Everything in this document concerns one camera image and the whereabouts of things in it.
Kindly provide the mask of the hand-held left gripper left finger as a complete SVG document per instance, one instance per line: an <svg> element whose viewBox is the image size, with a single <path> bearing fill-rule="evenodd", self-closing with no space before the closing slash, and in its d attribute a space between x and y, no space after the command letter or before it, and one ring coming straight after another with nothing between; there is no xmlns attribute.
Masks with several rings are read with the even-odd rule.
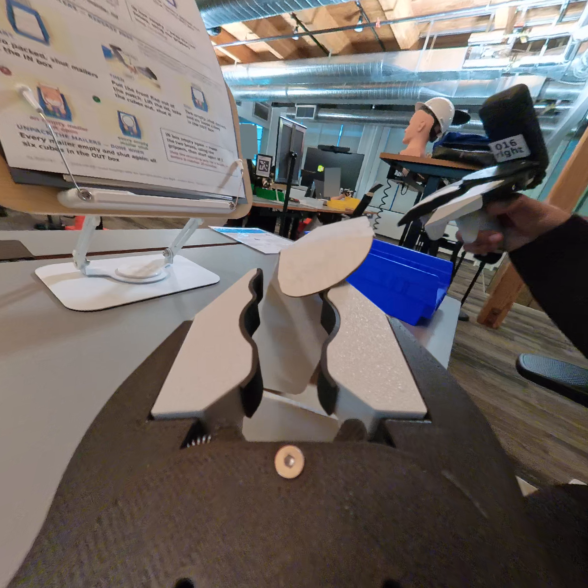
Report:
<svg viewBox="0 0 588 588"><path fill-rule="evenodd" d="M248 271L199 311L151 409L154 419L243 419L261 404L253 335L260 326L263 272Z"/></svg>

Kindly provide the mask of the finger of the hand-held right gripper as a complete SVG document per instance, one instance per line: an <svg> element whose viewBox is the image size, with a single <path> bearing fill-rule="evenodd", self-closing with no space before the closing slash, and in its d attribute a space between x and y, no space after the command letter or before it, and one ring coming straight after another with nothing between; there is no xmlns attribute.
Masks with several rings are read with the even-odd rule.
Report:
<svg viewBox="0 0 588 588"><path fill-rule="evenodd" d="M480 210L483 206L482 195L463 195L435 210L424 225L430 240L439 240L450 222L455 222L461 241L475 241L480 231Z"/></svg>
<svg viewBox="0 0 588 588"><path fill-rule="evenodd" d="M422 198L414 204L399 220L398 225L406 225L414 222L417 218L426 216L437 210L439 207L457 200L463 195L481 196L493 189L501 187L505 179L484 181L478 183L467 183L460 181L436 190L432 194Z"/></svg>

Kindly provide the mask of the blue plastic bin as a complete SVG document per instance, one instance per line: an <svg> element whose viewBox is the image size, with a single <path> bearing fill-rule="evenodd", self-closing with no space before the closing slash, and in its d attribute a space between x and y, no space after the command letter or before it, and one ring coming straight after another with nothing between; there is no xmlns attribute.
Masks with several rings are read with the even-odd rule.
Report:
<svg viewBox="0 0 588 588"><path fill-rule="evenodd" d="M375 239L347 281L387 315L416 326L432 319L452 273L451 261Z"/></svg>

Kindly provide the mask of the white cardboard mailer box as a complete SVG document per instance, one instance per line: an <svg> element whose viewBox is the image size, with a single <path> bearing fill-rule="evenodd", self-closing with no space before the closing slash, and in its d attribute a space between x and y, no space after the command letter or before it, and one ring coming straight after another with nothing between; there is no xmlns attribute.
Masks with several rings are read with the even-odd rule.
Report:
<svg viewBox="0 0 588 588"><path fill-rule="evenodd" d="M365 217L309 232L279 254L264 278L260 326L254 333L263 380L261 404L243 420L250 442L328 442L339 429L320 407L313 377L328 334L320 322L321 293L346 280L373 241Z"/></svg>

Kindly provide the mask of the person's right forearm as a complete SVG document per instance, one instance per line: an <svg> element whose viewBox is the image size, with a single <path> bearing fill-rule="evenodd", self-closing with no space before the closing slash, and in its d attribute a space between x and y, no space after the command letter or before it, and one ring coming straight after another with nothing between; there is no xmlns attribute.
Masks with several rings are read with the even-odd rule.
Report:
<svg viewBox="0 0 588 588"><path fill-rule="evenodd" d="M587 357L587 221L567 221L509 253L533 298Z"/></svg>

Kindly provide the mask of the blue jacket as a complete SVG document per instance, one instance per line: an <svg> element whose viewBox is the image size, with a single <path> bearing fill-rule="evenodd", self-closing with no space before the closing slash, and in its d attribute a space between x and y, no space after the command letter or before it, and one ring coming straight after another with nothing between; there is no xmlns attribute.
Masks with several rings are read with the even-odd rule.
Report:
<svg viewBox="0 0 588 588"><path fill-rule="evenodd" d="M432 157L477 168L486 168L497 163L487 136L461 132L448 132L435 142Z"/></svg>

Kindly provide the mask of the wooden table with black legs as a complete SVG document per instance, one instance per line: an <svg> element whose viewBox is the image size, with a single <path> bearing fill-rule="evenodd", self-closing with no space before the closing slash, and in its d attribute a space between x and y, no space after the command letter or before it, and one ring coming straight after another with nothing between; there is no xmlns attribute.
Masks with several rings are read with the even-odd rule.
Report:
<svg viewBox="0 0 588 588"><path fill-rule="evenodd" d="M388 180L406 185L417 193L414 204L420 203L437 189L455 183L481 168L462 162L385 152L380 154L380 160L390 166ZM400 246L437 256L439 241L431 241L422 236L422 232L420 221L404 225Z"/></svg>

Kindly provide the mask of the white stand with wooden board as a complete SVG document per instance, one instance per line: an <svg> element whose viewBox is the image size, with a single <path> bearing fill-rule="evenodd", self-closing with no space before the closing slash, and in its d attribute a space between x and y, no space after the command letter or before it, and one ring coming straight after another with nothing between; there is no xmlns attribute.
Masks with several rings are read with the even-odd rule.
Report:
<svg viewBox="0 0 588 588"><path fill-rule="evenodd" d="M228 86L242 171L244 196L192 196L157 187L113 186L105 180L76 180L8 166L1 151L1 206L37 215L83 216L72 261L42 266L36 276L73 311L99 311L141 300L214 285L219 276L179 254L204 221L240 219L252 206L252 189L242 155L239 119ZM91 239L105 217L184 217L187 223L160 253L90 261Z"/></svg>

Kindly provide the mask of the white printed leaflet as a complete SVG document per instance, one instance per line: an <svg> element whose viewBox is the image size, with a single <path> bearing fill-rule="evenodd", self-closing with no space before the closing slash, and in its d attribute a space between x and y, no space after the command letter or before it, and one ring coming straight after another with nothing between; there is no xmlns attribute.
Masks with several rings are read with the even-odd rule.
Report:
<svg viewBox="0 0 588 588"><path fill-rule="evenodd" d="M293 241L260 228L211 226L210 229L261 254L279 254L293 245Z"/></svg>

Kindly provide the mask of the black monitor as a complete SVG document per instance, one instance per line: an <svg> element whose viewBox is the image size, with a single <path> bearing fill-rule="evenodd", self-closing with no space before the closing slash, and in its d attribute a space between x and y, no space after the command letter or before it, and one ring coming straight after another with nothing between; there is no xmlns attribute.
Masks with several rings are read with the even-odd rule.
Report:
<svg viewBox="0 0 588 588"><path fill-rule="evenodd" d="M341 188L355 190L363 162L364 154L361 153L308 148L300 172L300 184L309 187L314 180L324 180L326 168L338 168L341 171Z"/></svg>

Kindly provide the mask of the black tripod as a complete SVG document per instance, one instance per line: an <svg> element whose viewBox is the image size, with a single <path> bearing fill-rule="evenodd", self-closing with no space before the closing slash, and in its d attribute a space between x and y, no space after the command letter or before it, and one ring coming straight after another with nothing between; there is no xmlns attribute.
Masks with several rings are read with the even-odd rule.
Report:
<svg viewBox="0 0 588 588"><path fill-rule="evenodd" d="M290 151L289 153L289 162L288 162L288 171L286 175L286 190L284 193L284 201L283 201L283 208L281 213L281 224L279 229L279 236L285 237L287 234L287 227L286 221L288 218L288 208L290 202L290 193L292 189L292 182L293 182L293 174L296 168L296 160L298 158L298 154L295 151Z"/></svg>

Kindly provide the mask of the grey monitor on pole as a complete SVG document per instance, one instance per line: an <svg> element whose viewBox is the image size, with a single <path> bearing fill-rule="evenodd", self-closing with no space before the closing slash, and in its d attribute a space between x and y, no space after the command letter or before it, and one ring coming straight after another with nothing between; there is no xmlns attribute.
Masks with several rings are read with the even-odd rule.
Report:
<svg viewBox="0 0 588 588"><path fill-rule="evenodd" d="M276 138L275 183L285 185L289 177L292 177L292 184L298 183L306 131L306 125L280 116Z"/></svg>

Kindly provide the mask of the black office chair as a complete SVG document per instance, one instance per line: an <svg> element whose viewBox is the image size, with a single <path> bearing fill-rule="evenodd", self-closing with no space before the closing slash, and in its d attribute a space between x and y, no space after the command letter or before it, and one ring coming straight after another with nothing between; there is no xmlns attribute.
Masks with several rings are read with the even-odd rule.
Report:
<svg viewBox="0 0 588 588"><path fill-rule="evenodd" d="M516 360L518 374L587 408L587 369L557 359L521 354Z"/></svg>

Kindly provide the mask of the person's black sweater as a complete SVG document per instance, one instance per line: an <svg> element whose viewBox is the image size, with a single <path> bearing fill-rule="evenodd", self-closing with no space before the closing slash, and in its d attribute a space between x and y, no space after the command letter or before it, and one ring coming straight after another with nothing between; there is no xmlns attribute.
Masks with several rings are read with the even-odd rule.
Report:
<svg viewBox="0 0 588 588"><path fill-rule="evenodd" d="M562 587L587 587L587 485L568 483L525 497L533 521Z"/></svg>

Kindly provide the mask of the printed instruction sheet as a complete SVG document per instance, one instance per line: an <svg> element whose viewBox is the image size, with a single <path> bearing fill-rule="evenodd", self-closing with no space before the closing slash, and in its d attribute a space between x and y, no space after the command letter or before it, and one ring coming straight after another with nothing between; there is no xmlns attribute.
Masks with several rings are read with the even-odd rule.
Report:
<svg viewBox="0 0 588 588"><path fill-rule="evenodd" d="M195 1L1 1L11 168L243 197L235 126Z"/></svg>

